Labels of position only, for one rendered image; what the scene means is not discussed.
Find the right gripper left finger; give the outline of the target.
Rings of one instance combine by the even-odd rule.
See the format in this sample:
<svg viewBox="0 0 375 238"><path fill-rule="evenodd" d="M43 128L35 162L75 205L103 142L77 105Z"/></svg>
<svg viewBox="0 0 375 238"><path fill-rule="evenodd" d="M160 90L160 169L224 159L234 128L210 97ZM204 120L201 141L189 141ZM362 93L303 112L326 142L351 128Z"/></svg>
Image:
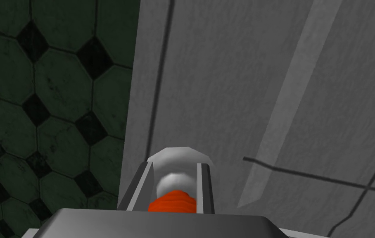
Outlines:
<svg viewBox="0 0 375 238"><path fill-rule="evenodd" d="M136 171L127 191L124 193L117 210L148 210L154 189L154 168L151 161L142 162Z"/></svg>

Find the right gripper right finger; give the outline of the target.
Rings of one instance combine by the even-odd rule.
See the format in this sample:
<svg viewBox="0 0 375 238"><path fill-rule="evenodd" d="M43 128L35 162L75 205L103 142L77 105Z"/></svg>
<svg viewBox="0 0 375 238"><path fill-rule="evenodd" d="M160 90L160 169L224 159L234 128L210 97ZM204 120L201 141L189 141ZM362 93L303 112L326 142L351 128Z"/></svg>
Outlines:
<svg viewBox="0 0 375 238"><path fill-rule="evenodd" d="M197 164L197 214L215 214L210 167Z"/></svg>

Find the white and orange knob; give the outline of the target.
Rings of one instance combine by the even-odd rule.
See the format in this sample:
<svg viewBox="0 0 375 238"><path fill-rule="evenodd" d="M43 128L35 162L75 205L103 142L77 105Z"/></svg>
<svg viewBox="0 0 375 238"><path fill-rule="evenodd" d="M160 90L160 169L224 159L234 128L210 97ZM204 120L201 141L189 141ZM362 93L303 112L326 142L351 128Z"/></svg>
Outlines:
<svg viewBox="0 0 375 238"><path fill-rule="evenodd" d="M148 211L197 213L197 164L214 165L209 156L190 147L165 148L148 161L153 163L156 198Z"/></svg>

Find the grey door leaf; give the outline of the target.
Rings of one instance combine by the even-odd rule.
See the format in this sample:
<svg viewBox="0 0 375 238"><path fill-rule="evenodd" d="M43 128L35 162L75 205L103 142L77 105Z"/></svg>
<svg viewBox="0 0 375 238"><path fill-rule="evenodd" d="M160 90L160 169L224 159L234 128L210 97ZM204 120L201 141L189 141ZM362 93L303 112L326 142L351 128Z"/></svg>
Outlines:
<svg viewBox="0 0 375 238"><path fill-rule="evenodd" d="M375 0L140 0L119 192L166 147L215 209L375 238Z"/></svg>

